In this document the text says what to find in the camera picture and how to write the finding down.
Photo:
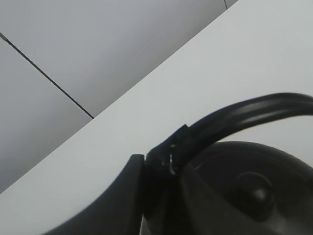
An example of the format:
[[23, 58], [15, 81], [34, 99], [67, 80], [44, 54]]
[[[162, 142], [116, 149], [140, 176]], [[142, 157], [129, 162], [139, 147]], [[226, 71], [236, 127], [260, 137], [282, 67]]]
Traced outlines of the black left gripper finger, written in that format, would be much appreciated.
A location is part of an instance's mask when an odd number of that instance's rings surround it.
[[144, 156], [131, 155], [114, 182], [88, 207], [48, 235], [138, 235], [142, 220]]

